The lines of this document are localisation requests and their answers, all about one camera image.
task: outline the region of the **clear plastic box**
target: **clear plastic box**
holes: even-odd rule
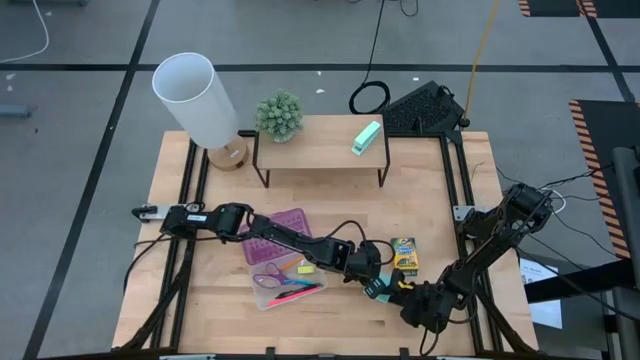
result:
[[[294,265],[288,267],[285,270],[280,270],[281,267],[286,265]],[[304,257],[298,253],[291,253],[279,258],[262,262],[253,265],[249,268],[249,275],[251,277],[251,285],[253,286],[253,295],[256,299],[256,305],[260,310],[267,310],[272,307],[285,304],[297,300],[301,297],[314,294],[327,287],[327,276],[321,269],[315,268],[311,274],[298,274],[299,266],[313,266]],[[284,284],[281,285],[280,281],[272,276],[266,275],[280,275],[283,274],[286,278],[291,280],[301,280],[309,284],[317,284],[317,288],[310,289],[304,293],[299,293],[283,299],[276,299],[278,295],[298,290],[307,286],[307,284]]]

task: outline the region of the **wooden tabletop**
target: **wooden tabletop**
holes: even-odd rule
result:
[[[481,132],[462,135],[476,203],[495,206],[502,195],[488,136]],[[210,166],[204,200],[208,209],[232,201],[245,202],[263,214],[300,207],[314,236],[327,234],[342,221],[353,219],[363,225],[370,238],[415,237],[421,266],[416,281],[435,281],[445,266],[457,259],[438,140],[389,141],[391,168],[384,188],[379,188],[376,177],[369,173],[375,170],[282,170],[272,174],[278,179],[273,187],[265,189],[251,166],[232,172]],[[251,149],[253,139],[247,138],[247,142]],[[462,189],[455,150],[450,148],[457,188]],[[185,133],[165,133],[150,203],[176,202],[187,149]],[[197,169],[195,172],[191,194],[195,192]],[[140,240],[156,238],[159,226],[159,222],[143,224]],[[336,236],[359,239],[357,230],[350,228]],[[167,243],[158,244],[131,273],[114,346],[129,340],[156,305],[167,249]],[[389,255],[387,249],[380,249],[383,257]],[[397,355],[400,347],[418,353],[423,329],[405,324],[399,316],[400,307],[370,300],[359,284],[343,284],[339,274],[327,273],[329,286],[317,294],[260,311],[248,272],[242,246],[215,241],[196,245],[180,352],[264,354],[266,347],[274,346],[278,354]],[[496,305],[525,342],[537,348],[515,252],[500,258],[489,274]],[[169,325],[165,329],[170,329],[173,308],[167,315]],[[466,317],[466,312],[453,313],[454,319]],[[483,310],[478,317],[485,347],[490,348]],[[163,344],[168,343],[168,336],[165,330]],[[433,334],[429,334],[427,347],[432,339]],[[450,324],[440,334],[433,354],[473,355],[469,325]]]
[[[304,128],[278,144],[260,135],[257,166],[275,169],[382,169],[387,164],[384,126],[360,156],[351,151],[353,140],[382,115],[306,115]]]

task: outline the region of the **white lamp shade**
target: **white lamp shade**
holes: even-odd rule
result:
[[[153,74],[153,91],[200,147],[217,149],[238,133],[238,115],[213,65],[196,53],[173,55]]]

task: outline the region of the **potted plant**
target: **potted plant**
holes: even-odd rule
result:
[[[275,95],[258,104],[256,130],[269,134],[275,142],[287,142],[302,129],[301,110],[297,96],[278,90]]]

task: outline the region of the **black floor stripe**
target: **black floor stripe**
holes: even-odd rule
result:
[[[604,58],[607,61],[607,65],[609,65],[612,70],[611,73],[613,74],[613,78],[616,81],[616,85],[618,85],[620,94],[622,94],[622,98],[626,102],[635,102],[636,98],[631,93],[629,85],[627,84],[627,81],[624,79],[624,76],[622,75],[622,72],[618,67],[618,62],[613,56],[613,52],[611,52],[611,48],[609,47],[609,44],[607,44],[607,40],[604,38],[604,34],[602,33],[602,29],[600,29],[598,21],[592,17],[587,16],[587,22],[589,22],[589,27],[591,28],[593,36],[595,36],[596,41],[598,42],[600,51],[602,51],[602,55],[604,55]]]
[[[96,191],[96,186],[98,185],[98,179],[102,173],[102,168],[107,158],[111,141],[113,140],[113,134],[115,133],[118,120],[120,120],[120,114],[122,113],[122,109],[126,102],[129,89],[131,88],[133,76],[135,75],[135,65],[140,61],[140,56],[142,55],[144,44],[147,41],[149,30],[153,23],[153,18],[155,17],[156,10],[158,9],[159,1],[160,0],[152,0],[149,10],[147,11],[147,16],[145,17],[140,35],[138,36],[136,47],[131,56],[129,68],[125,74],[124,80],[122,81],[113,110],[109,116],[109,121],[107,122],[107,126],[102,135],[98,152],[94,159],[93,166],[91,167],[91,171],[89,172],[89,177],[82,192],[82,197],[80,198],[80,204],[78,205],[73,217],[71,228],[69,229],[67,239],[64,243],[64,247],[62,248],[62,254],[60,255],[60,259],[56,265],[53,278],[49,284],[49,289],[47,290],[44,302],[40,308],[40,313],[38,314],[35,326],[31,332],[31,337],[29,338],[29,343],[27,344],[23,359],[36,359],[40,352],[42,342],[47,333],[47,328],[49,327],[49,322],[51,321],[51,316],[53,315],[58,298],[60,297],[60,292],[62,291],[62,286],[67,273],[69,272],[71,259],[73,258],[73,253],[76,250],[76,245],[78,244],[78,239],[80,238],[84,221],[87,217],[89,207],[91,206],[91,201]]]
[[[139,64],[136,71],[155,71],[159,64]],[[219,64],[218,72],[366,71],[367,64]],[[372,71],[471,72],[465,64],[373,64]],[[617,66],[640,73],[640,65]],[[0,71],[127,71],[126,64],[0,64]],[[611,73],[609,65],[478,65],[486,73]]]

